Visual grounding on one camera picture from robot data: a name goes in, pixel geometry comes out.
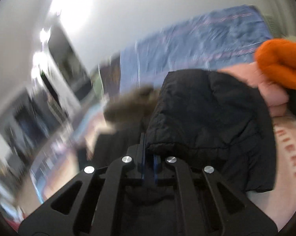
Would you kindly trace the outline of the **black puffer jacket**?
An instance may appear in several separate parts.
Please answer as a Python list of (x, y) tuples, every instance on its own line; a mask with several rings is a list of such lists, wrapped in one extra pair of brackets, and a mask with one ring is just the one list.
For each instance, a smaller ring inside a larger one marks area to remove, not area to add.
[[(276, 235), (247, 197), (274, 188), (276, 147), (257, 88), (201, 69), (168, 73), (147, 125), (99, 137), (105, 181), (92, 235)], [(145, 133), (145, 178), (139, 170)], [(160, 157), (158, 183), (153, 156)]]

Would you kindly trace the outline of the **orange folded jacket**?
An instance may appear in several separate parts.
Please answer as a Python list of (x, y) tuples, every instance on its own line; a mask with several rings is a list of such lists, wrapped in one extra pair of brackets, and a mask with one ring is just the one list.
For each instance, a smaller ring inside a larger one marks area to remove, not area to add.
[(261, 72), (271, 81), (296, 90), (296, 42), (283, 38), (267, 40), (254, 56)]

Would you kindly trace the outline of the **blue plaid quilt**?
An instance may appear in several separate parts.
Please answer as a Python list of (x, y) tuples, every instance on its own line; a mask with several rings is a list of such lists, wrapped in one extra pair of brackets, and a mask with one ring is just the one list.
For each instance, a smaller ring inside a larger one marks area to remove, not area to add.
[(255, 50), (273, 36), (249, 5), (215, 10), (135, 41), (120, 53), (120, 92), (162, 85), (170, 71), (218, 70), (251, 63)]

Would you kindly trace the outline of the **pink folded jacket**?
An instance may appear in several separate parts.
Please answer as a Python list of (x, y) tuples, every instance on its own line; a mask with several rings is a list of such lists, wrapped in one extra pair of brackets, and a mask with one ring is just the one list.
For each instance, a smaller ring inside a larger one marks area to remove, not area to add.
[(230, 74), (250, 87), (258, 88), (268, 106), (271, 117), (281, 117), (286, 113), (289, 101), (287, 92), (266, 77), (256, 62), (240, 63), (218, 71)]

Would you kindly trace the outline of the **brown folded fleece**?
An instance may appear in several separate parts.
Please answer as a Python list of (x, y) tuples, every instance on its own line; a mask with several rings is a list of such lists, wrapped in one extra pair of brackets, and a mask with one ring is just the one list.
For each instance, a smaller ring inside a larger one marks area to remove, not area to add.
[(137, 123), (147, 125), (157, 105), (160, 90), (145, 85), (109, 99), (103, 111), (106, 122), (117, 128)]

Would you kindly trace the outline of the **pink cartoon blanket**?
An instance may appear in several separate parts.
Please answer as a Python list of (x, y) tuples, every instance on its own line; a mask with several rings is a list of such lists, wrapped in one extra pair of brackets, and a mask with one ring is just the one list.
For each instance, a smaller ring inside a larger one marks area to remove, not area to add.
[(296, 116), (273, 118), (277, 151), (274, 189), (248, 192), (247, 197), (269, 216), (280, 231), (296, 212)]

